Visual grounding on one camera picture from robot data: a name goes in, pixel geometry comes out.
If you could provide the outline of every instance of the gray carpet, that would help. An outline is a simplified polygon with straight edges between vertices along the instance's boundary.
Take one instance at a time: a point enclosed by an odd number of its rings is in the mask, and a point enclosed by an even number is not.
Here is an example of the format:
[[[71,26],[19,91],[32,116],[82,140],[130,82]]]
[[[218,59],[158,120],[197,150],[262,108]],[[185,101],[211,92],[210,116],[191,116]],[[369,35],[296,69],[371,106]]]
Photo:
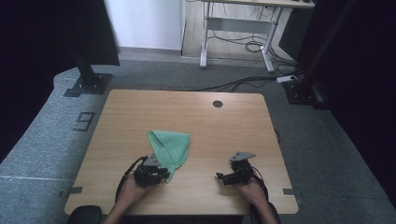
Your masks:
[[[196,63],[120,63],[94,67],[114,75],[104,95],[63,97],[77,80],[77,69],[54,79],[47,103],[0,165],[0,223],[67,221],[67,191],[110,90],[188,91],[268,76],[265,69],[254,67],[209,65],[202,70]],[[280,216],[282,223],[396,223],[387,195],[331,112],[289,105],[274,81],[254,85],[260,87],[242,85],[237,91],[264,95],[299,204],[296,215]],[[74,131],[81,112],[95,113],[87,132]]]

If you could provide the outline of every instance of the wall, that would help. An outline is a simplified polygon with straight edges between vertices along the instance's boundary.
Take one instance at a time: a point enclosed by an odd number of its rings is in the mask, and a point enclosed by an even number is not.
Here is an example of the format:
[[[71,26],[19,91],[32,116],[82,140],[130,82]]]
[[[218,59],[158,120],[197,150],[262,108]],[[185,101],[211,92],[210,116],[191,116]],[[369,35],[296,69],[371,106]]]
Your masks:
[[[118,47],[181,49],[184,0],[105,0]]]

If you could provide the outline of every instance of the folded cloth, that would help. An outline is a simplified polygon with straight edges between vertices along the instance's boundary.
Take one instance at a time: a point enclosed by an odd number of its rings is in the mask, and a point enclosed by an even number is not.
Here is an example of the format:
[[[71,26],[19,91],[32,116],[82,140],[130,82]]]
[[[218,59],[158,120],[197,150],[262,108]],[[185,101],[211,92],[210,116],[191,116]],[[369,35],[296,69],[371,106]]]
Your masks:
[[[190,135],[163,131],[148,132],[148,140],[162,168],[170,173],[166,183],[172,180],[175,170],[183,165],[189,156]]]

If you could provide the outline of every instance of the light wood tabletop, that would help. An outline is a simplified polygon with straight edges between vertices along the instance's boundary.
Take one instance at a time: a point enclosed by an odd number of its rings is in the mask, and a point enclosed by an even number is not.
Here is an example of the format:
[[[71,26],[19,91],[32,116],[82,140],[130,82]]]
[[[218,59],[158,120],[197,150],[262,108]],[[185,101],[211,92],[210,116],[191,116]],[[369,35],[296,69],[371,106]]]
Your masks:
[[[221,101],[222,107],[213,102]],[[269,199],[279,214],[294,214],[298,205],[264,98],[254,93],[114,90],[106,101],[78,172],[65,212],[98,205],[108,214],[123,173],[153,151],[147,133],[189,133],[190,154],[169,184],[162,182],[129,215],[244,215],[248,203],[216,172],[230,174],[237,151],[259,169]]]
[[[268,7],[299,7],[299,8],[312,8],[315,3],[310,0],[305,3],[303,0],[201,0],[202,2],[210,3],[225,3],[225,4],[239,4],[239,5],[254,5],[254,6],[268,6]]]

